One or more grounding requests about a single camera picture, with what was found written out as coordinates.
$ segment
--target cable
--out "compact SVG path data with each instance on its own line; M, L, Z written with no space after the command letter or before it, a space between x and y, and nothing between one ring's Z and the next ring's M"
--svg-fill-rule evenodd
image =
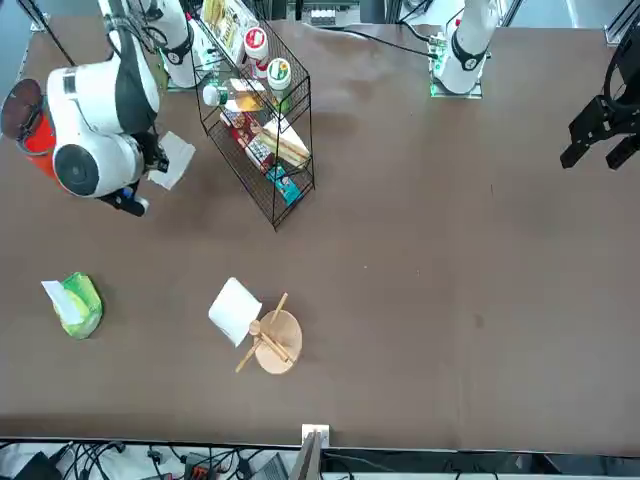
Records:
M87 452L89 455L87 460L85 460L84 462L84 470L87 471L87 478L91 476L91 470L93 470L93 467L95 465L98 467L98 470L100 471L100 475L102 475L102 478L104 480L109 480L109 476L102 469L102 464L100 463L100 455L104 454L104 452L106 452L109 448L111 448L111 445L110 444L104 445L102 447L102 450L100 450L100 445L94 445L89 450L87 450L85 445L83 445L83 448L85 449L85 452ZM91 460L91 464L87 469L87 462L89 460Z
M613 72L616 70L616 68L618 67L618 60L620 57L620 52L623 50L624 45L626 43L626 40L628 39L627 35L629 34L629 31L627 31L627 33L625 33L625 38L623 38L623 40L620 42L620 45L618 46L618 48L616 49L616 51L613 54L613 57L611 57L611 61L609 62L609 65L607 66L607 72L605 73L604 76L604 85L602 86L602 90L604 92L603 96L605 101L607 102L607 104L613 109L613 110L617 110L619 112L633 112L637 109L640 108L640 104L624 104L624 103L620 103L617 99L614 99L611 96L611 78L613 77Z
M353 476L353 472L349 468L349 465L347 465L345 462L343 462L342 460L340 460L339 458L336 458L336 457L329 458L329 457L326 456L326 454L323 454L322 457L323 458L320 461L320 471L322 471L322 464L323 463L328 462L328 461L333 461L333 462L336 462L336 463L339 463L340 465L342 465L344 467L344 469L347 471L347 476L343 477L343 478L348 478L349 480L355 480L355 477Z
M171 445L169 445L169 449L171 450L171 453L173 453L176 456L176 458L180 460L180 463L182 463L183 465L187 463L186 455L182 455L182 456L178 455L178 453L176 452L176 449L173 448Z
M80 458L84 456L84 453L78 456L79 451L80 451L80 445L78 444L76 445L76 450L73 455L73 462L71 462L71 465L69 465L69 468L67 468L67 471L64 472L64 476L62 477L62 480L67 480L67 478L69 477L69 474L71 473L71 469L74 470L75 477L78 478L78 462L80 461Z
M424 35L418 33L416 29L413 28L413 26L409 25L407 22L403 21L401 25L404 25L405 27L407 27L409 31L413 34L413 36L416 37L418 40L422 40L423 42L427 42L427 43L431 41L429 40L429 37L425 37Z
M353 33L354 35L360 35L361 37L368 38L369 40L375 40L376 42L384 43L385 45L389 45L390 47L399 48L400 50L404 50L405 52L415 53L417 55L429 57L434 60L438 59L438 56L435 53L421 52L420 50L414 50L412 48L403 47L402 45L396 45L395 43L387 42L386 40L382 40L381 38L374 37L373 35L369 35L368 33L357 32L355 30L346 30L346 29L340 29L340 31L345 33Z
M409 18L411 16L411 14L413 14L413 12L415 12L416 10L418 10L420 7L422 7L423 5L425 5L427 3L428 3L428 5L424 9L424 11L426 12L429 9L429 7L431 6L431 4L433 3L433 0L422 0L422 2L420 2L418 5L413 7L413 10L411 10L404 17L402 17L400 20L398 20L398 23L403 23L407 18Z
M453 20L462 13L462 11L464 10L464 7L462 7L460 10L458 10L456 13L453 14L453 16L447 20L447 23L444 24L444 36L447 36L447 32L449 31L449 24L451 22L453 22Z
M337 455L335 453L325 453L325 455L328 458L340 458L343 460L351 460L354 462L360 462L360 463L365 463L371 467L377 468L378 470L383 470L385 472L391 472L391 473L396 473L395 470L389 468L389 467L385 467L384 465L380 464L380 463L374 463L371 462L369 460L367 460L366 458L359 458L359 457L350 457L349 455Z

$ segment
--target bottle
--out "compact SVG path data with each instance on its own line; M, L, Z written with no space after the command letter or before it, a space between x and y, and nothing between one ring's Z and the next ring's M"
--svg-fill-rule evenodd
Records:
M230 112L256 112L262 110L263 101L259 93L264 92L256 80L229 78L220 86L205 85L202 89L204 103L210 107L224 107Z
M244 35L244 51L251 63L251 76L253 78L267 78L269 44L267 34L263 29L253 27L247 30Z
M289 62L284 58L271 60L267 71L267 81L278 102L282 102L291 84L291 65Z

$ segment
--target floor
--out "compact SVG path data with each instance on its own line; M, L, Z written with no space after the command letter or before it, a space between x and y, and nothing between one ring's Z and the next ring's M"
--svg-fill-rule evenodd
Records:
M500 0L507 6L510 0ZM626 0L525 0L516 15L514 27L601 28L610 21ZM412 23L442 24L453 15L464 0L436 0L429 12L412 19ZM39 0L40 8L51 15L94 15L97 1ZM340 13L339 23L358 21L357 10ZM0 70L0 99L4 99L15 83L29 42L31 22L16 0L0 3L0 43L3 67Z

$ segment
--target wire basket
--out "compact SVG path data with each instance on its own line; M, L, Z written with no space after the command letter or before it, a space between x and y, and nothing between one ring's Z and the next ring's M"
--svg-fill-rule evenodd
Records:
M218 72L228 72L234 78L255 81L251 76L251 65L248 62L236 65L225 53L225 50L220 48L215 36L199 14L192 12L191 16L220 54L221 65ZM234 134L232 115L219 106L209 107L204 104L201 100L202 85L196 88L195 92L204 131L216 144L271 225L277 229L282 220L306 194L315 189L311 133L311 78L309 72L271 26L264 20L259 20L259 23L267 34L269 58L284 58L291 67L290 88L280 101L277 100L266 79L260 80L264 89L255 89L251 82L248 82L252 90L251 94L255 102L259 104L260 110L243 112L246 121L259 126L274 122L277 127L272 161L266 166L256 162L256 157L252 154L254 147L239 140L237 133ZM194 67L194 78L201 78L202 73L202 67ZM303 118L308 118L308 122L302 121ZM295 166L283 158L282 142L280 141L280 136L292 128L294 123L296 123L296 134L309 151L308 159L303 164Z

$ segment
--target table surface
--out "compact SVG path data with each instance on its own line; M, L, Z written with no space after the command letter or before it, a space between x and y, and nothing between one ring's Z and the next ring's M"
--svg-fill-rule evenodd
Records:
M80 64L95 19L54 19ZM600 31L502 29L482 101L430 99L424 58L280 24L309 69L317 190L274 233L193 94L160 127L197 152L143 219L62 193L0 145L0 432L334 446L634 453L640 447L640 163L606 146L563 171L567 125L600 90ZM414 47L395 26L369 33ZM25 75L65 65L44 35ZM40 286L88 273L105 305L69 338ZM304 333L271 376L207 310L230 276Z

